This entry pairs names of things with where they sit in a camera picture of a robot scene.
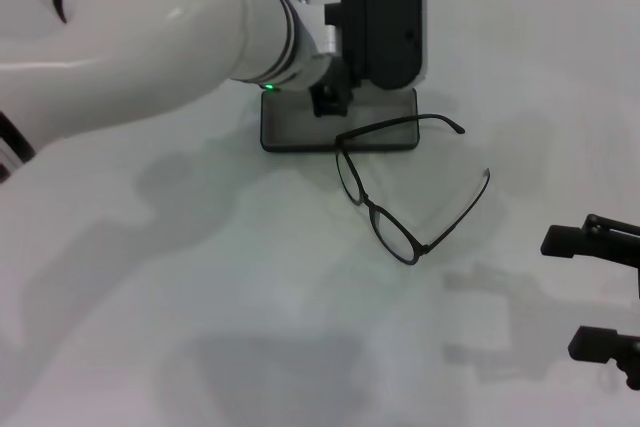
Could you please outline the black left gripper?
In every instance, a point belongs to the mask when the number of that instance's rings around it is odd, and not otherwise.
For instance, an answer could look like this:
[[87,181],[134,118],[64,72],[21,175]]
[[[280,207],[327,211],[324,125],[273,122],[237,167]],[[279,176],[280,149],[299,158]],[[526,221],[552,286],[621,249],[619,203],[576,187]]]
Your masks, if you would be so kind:
[[346,116],[353,90],[361,84],[352,65],[341,56],[326,57],[328,66],[310,88],[316,117]]

